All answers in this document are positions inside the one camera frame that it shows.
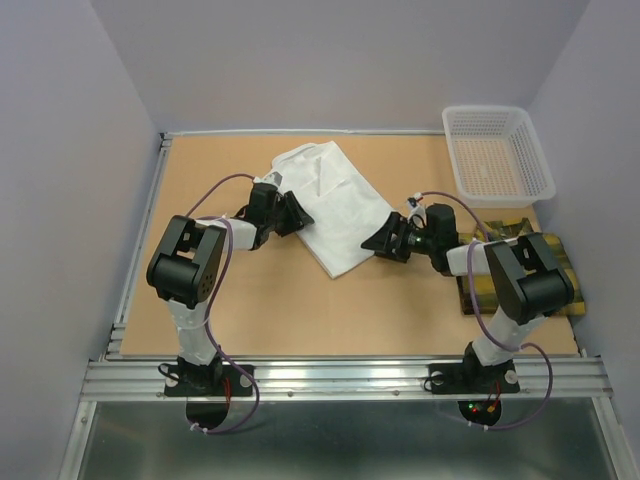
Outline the white long sleeve shirt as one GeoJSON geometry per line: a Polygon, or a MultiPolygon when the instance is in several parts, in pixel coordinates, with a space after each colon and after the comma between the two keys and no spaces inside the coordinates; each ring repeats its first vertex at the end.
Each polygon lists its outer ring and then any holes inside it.
{"type": "Polygon", "coordinates": [[[307,143],[275,157],[271,173],[279,191],[291,191],[314,223],[298,236],[330,278],[354,269],[373,255],[361,244],[393,212],[334,141],[307,143]]]}

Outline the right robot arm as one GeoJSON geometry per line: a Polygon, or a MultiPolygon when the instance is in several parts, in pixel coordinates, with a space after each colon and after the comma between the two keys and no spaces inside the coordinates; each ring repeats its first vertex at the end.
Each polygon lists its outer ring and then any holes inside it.
{"type": "Polygon", "coordinates": [[[465,277],[477,320],[475,278],[491,278],[497,308],[489,323],[479,322],[482,334],[469,344],[460,366],[461,381],[472,390],[491,384],[496,368],[511,361],[526,347],[528,335],[574,298],[573,283],[542,234],[464,245],[454,210],[445,204],[415,209],[409,218],[390,213],[361,248],[401,263],[413,254],[426,255],[440,274],[465,277]]]}

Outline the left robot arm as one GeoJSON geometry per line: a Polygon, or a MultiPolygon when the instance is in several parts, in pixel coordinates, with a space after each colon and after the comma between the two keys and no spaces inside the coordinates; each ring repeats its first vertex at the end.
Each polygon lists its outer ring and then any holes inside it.
{"type": "Polygon", "coordinates": [[[166,302],[178,335],[176,361],[158,367],[166,396],[217,396],[239,383],[241,374],[223,362],[211,341],[209,320],[230,254],[257,250],[271,234],[288,236],[314,223],[293,192],[282,193],[265,181],[253,185],[247,204],[230,218],[171,218],[146,271],[147,284],[166,302]]]}

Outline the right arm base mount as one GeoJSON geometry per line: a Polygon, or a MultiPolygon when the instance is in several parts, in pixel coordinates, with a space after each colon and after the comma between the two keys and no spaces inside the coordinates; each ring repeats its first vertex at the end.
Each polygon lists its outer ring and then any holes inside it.
{"type": "Polygon", "coordinates": [[[489,394],[520,392],[512,361],[497,366],[460,363],[431,363],[423,389],[435,395],[489,394]]]}

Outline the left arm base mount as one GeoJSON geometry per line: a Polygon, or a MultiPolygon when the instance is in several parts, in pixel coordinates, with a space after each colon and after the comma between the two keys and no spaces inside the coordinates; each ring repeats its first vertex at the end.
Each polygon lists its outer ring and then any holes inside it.
{"type": "Polygon", "coordinates": [[[165,380],[164,395],[169,398],[226,395],[248,398],[254,393],[251,384],[241,383],[241,373],[223,363],[213,366],[161,363],[157,369],[165,380]]]}

